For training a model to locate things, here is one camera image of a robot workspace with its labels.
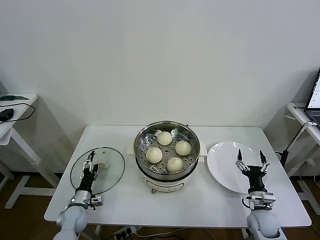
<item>glass lid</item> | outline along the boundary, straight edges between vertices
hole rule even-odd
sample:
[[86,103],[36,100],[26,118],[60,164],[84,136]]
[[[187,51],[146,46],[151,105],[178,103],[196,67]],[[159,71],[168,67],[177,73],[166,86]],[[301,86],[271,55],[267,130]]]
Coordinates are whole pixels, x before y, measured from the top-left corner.
[[94,151],[93,164],[98,164],[98,172],[92,184],[92,194],[101,194],[112,189],[121,179],[125,171],[125,160],[120,152],[110,147],[98,147],[87,151],[73,164],[70,182],[74,189],[79,187],[84,176],[84,162]]

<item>power strip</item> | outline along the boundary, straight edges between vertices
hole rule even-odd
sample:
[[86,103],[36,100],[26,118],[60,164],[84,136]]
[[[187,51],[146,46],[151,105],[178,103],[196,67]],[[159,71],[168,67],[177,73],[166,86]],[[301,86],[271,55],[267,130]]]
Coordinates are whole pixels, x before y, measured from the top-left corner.
[[127,234],[127,229],[131,229],[131,235],[133,235],[135,232],[137,232],[139,229],[141,229],[141,226],[124,226],[123,228],[119,229],[118,231],[115,231],[113,234],[120,234],[122,232],[125,232],[125,238],[129,237],[129,235]]

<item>stainless steel steamer basket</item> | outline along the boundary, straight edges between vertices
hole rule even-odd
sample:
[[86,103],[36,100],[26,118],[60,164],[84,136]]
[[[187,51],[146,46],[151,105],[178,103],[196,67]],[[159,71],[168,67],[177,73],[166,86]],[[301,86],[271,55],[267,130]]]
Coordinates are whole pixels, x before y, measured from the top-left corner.
[[[171,133],[171,144],[163,146],[158,143],[157,136],[161,132]],[[176,153],[176,144],[181,140],[187,141],[191,145],[191,153],[187,156],[180,156]],[[163,157],[158,163],[151,163],[146,158],[148,149],[152,147],[157,147],[162,151]],[[174,121],[151,123],[143,128],[134,140],[136,164],[145,175],[159,182],[175,182],[189,176],[197,166],[199,152],[200,142],[197,135],[189,127]],[[182,159],[184,163],[182,171],[168,172],[167,163],[172,157]]]

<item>white wall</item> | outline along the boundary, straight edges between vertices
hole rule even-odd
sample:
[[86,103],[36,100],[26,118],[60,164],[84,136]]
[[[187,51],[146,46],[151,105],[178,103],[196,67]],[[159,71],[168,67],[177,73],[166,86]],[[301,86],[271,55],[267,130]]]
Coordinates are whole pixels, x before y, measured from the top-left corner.
[[318,0],[2,1],[0,80],[39,94],[37,115],[17,128],[57,169],[86,125],[259,126],[282,148],[298,127],[285,105],[320,65],[319,9]]

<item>white table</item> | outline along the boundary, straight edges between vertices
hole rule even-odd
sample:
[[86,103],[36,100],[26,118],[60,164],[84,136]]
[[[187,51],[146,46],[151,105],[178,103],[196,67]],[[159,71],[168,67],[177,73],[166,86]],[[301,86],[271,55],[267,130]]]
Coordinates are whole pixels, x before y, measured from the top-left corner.
[[[268,162],[266,188],[275,193],[272,210],[281,226],[304,227],[311,219],[281,166],[263,131],[258,127],[191,127],[210,149],[223,141],[236,141],[255,150],[262,150]],[[56,221],[60,211],[74,195],[69,177],[72,165],[85,152],[97,147],[111,147],[125,159],[122,179],[102,194],[104,204],[96,211],[88,210],[88,222],[97,225],[131,225],[157,227],[246,228],[250,213],[242,196],[222,187],[207,171],[204,162],[196,167],[190,181],[178,192],[151,194],[140,177],[127,148],[142,126],[87,126],[64,171],[62,179],[44,214],[47,221]]]
[[[294,118],[302,125],[310,121],[310,118],[304,112],[305,106],[306,103],[289,103],[287,105],[287,108],[292,113]],[[319,149],[320,129],[317,126],[310,126],[306,129],[306,131],[312,138],[308,139],[299,153],[284,166],[284,169],[289,177],[291,177],[307,161],[307,159],[311,158],[311,156]],[[302,190],[302,192],[299,192],[301,200],[308,201],[314,210],[314,213],[316,215],[320,215],[320,205],[305,181],[297,181],[297,183]]]
[[[32,105],[38,98],[35,93],[6,93],[0,94],[1,96],[14,95],[23,96],[28,98],[28,100],[13,100],[13,101],[0,101],[0,112],[4,109],[12,108],[14,110],[11,120],[19,119],[29,108],[28,105]],[[5,122],[0,124],[0,140],[6,138],[7,136],[12,138],[16,143],[22,148],[26,153],[26,159],[37,171],[53,186],[57,187],[59,179],[57,176],[47,167],[47,165],[41,161],[40,157],[32,150],[32,148],[24,141],[24,139],[19,135],[19,133],[13,128],[15,121]],[[0,165],[0,172],[5,176],[4,180],[0,183],[0,189],[4,186],[5,182],[10,179],[12,180],[14,176],[2,165]],[[25,187],[30,176],[23,176],[18,186],[12,193],[11,197],[7,201],[5,208],[12,209],[18,200],[20,195],[36,195],[36,196],[52,196],[54,193],[53,188],[35,188],[35,187]]]

